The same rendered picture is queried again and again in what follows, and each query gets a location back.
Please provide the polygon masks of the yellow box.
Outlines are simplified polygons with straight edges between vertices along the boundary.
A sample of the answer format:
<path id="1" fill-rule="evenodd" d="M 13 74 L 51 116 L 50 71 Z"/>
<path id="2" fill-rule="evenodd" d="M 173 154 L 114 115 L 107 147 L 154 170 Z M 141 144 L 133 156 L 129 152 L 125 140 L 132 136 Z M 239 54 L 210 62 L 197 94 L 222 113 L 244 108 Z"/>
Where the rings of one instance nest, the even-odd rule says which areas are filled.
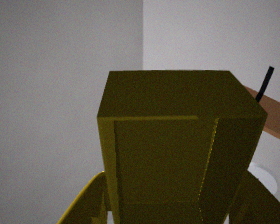
<path id="1" fill-rule="evenodd" d="M 114 224 L 224 224 L 267 116 L 229 70 L 109 71 L 97 123 Z"/>

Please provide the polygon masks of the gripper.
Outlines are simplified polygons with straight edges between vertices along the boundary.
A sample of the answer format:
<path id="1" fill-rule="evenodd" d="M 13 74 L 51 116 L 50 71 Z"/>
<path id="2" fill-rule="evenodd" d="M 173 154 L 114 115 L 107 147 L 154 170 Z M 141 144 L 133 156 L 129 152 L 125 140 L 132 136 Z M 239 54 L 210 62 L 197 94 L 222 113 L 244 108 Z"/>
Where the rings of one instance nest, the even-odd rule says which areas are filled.
<path id="1" fill-rule="evenodd" d="M 94 176 L 57 224 L 107 224 L 111 210 L 105 172 Z M 280 224 L 280 202 L 247 170 L 229 211 L 229 224 Z"/>

